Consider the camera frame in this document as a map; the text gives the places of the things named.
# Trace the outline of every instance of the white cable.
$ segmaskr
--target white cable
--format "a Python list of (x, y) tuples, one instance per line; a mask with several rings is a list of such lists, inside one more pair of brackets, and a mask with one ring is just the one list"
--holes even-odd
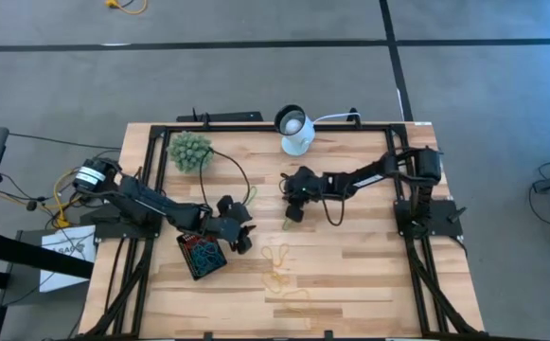
[(323, 116), (323, 117), (317, 118), (316, 120), (314, 120), (313, 123), (316, 123), (316, 122), (320, 121), (321, 119), (326, 119), (326, 118), (349, 117), (349, 116), (358, 116), (358, 117), (361, 117), (361, 114), (359, 114), (359, 113), (343, 113), (343, 114), (325, 115), (325, 116)]

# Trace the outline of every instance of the black strip on floor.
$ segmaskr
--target black strip on floor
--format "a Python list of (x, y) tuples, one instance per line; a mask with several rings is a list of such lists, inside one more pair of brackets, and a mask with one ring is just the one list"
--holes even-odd
[(106, 45), (0, 45), (0, 52), (141, 51), (227, 48), (365, 47), (387, 46), (385, 40), (290, 40), (206, 43), (149, 43)]
[(409, 103), (409, 94), (405, 85), (405, 77), (403, 69), (400, 65), (399, 49), (397, 48), (397, 40), (395, 39), (395, 30), (392, 26), (392, 18), (390, 17), (390, 9), (386, 0), (380, 0), (381, 17), (386, 30), (386, 42), (388, 42), (388, 52), (390, 53), (390, 62), (392, 63), (392, 72), (395, 76), (395, 84), (399, 91), (400, 111), (403, 120), (413, 121), (414, 115), (411, 112), (411, 104)]
[(397, 40), (397, 46), (516, 46), (550, 45), (550, 38)]

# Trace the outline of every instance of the wooden tabletop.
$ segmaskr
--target wooden tabletop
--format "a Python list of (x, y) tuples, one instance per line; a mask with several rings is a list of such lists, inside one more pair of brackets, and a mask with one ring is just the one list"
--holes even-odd
[[(436, 148), (432, 125), (406, 125), (410, 146)], [(125, 172), (134, 173), (142, 166), (150, 126), (128, 125), (120, 156)], [(302, 165), (317, 174), (354, 171), (386, 152), (384, 134), (320, 132), (301, 157), (282, 152), (280, 136), (275, 133), (205, 136), (215, 150), (236, 159), (257, 187), (256, 198), (249, 205), (257, 225), (250, 235), (254, 247), (238, 255), (222, 242), (228, 264), (194, 281), (176, 242), (180, 233), (164, 222), (154, 246), (141, 337), (202, 337), (204, 332), (213, 332), (215, 337), (300, 337), (322, 336), (323, 330), (333, 330), (339, 337), (420, 335), (409, 265), (392, 209), (392, 180), (364, 188), (348, 200), (341, 226), (328, 223), (321, 203), (310, 203), (305, 206), (304, 222), (282, 230), (286, 204), (278, 188), (281, 172), (294, 173)], [(204, 185), (212, 206), (225, 194), (237, 200), (245, 194), (240, 171), (218, 156), (204, 173)], [(171, 162), (164, 190), (176, 202), (202, 201), (198, 176), (181, 174)], [(443, 176), (434, 197), (449, 195)], [(337, 220), (339, 203), (328, 208)], [(464, 251), (446, 237), (432, 237), (431, 241), (441, 289), (456, 310), (482, 330)], [(284, 244), (289, 252), (275, 267), (262, 253), (270, 258), (272, 250), (277, 261)], [(91, 329), (103, 313), (117, 245), (118, 241), (107, 241), (99, 246), (80, 332)], [(126, 247), (124, 244), (112, 297), (118, 292)], [(279, 288), (269, 276), (272, 271), (285, 276), (288, 285)], [(436, 330), (432, 299), (425, 287), (424, 291), (431, 329)], [(129, 302), (135, 302), (135, 293)], [(133, 304), (128, 304), (124, 331), (131, 328), (132, 311)]]

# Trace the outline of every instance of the succulent plant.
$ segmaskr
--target succulent plant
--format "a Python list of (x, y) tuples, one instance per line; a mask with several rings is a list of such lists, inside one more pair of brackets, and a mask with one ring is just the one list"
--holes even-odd
[(169, 144), (168, 152), (176, 168), (182, 173), (189, 174), (199, 171), (201, 159), (205, 169), (214, 154), (209, 152), (211, 141), (202, 135), (190, 132), (177, 134)]

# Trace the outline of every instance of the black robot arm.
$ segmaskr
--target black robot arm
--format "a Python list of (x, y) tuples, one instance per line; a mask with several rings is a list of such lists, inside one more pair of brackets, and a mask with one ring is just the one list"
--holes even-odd
[[(408, 161), (412, 161), (415, 175), (399, 170), (399, 166)], [(301, 222), (304, 216), (302, 207), (309, 201), (343, 201), (354, 196), (363, 187), (395, 177), (417, 187), (416, 206), (413, 207), (416, 213), (427, 210), (424, 204), (429, 204), (432, 187), (441, 179), (441, 167), (439, 152), (426, 147), (410, 148), (398, 154), (385, 153), (380, 160), (351, 173), (324, 172), (322, 176), (317, 176), (312, 170), (302, 166), (294, 175), (281, 176), (285, 182), (283, 199), (289, 204), (285, 216)]]
[(252, 220), (242, 203), (233, 202), (229, 195), (218, 202), (219, 216), (205, 204), (176, 203), (143, 185), (134, 176), (121, 173), (119, 185), (115, 176), (118, 164), (106, 158), (86, 160), (73, 185), (77, 191), (108, 200), (119, 209), (121, 217), (142, 226), (152, 220), (154, 213), (183, 233), (199, 237), (213, 237), (229, 242), (240, 254), (251, 248), (249, 231), (254, 226), (242, 226)]

